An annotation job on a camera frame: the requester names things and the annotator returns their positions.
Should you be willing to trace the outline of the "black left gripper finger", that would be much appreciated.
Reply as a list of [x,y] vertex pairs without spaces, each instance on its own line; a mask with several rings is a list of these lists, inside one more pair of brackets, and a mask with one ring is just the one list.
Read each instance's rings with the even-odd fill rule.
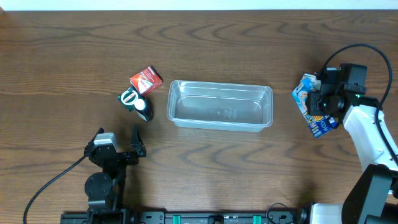
[[93,140],[96,139],[97,135],[103,134],[103,133],[104,133],[104,129],[103,128],[99,128],[99,130],[97,130],[96,134],[94,135]]
[[132,147],[132,150],[136,153],[137,157],[146,157],[147,151],[140,137],[138,125],[134,126],[130,146]]

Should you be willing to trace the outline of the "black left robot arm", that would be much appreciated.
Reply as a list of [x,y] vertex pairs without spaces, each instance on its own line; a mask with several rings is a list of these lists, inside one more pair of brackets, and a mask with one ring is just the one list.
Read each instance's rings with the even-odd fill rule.
[[136,212],[123,205],[127,166],[137,165],[139,158],[147,154],[137,126],[133,129],[130,146],[130,151],[118,152],[116,136],[103,128],[99,128],[86,145],[84,155],[102,168],[85,182],[88,223],[139,223]]

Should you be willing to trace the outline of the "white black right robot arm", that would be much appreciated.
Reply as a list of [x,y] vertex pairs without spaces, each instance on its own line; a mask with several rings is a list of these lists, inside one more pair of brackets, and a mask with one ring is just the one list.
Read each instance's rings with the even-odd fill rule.
[[365,95],[367,68],[344,63],[316,75],[306,74],[300,99],[305,112],[322,116],[328,128],[339,124],[349,133],[363,173],[342,204],[314,203],[309,223],[397,223],[397,145],[377,98]]

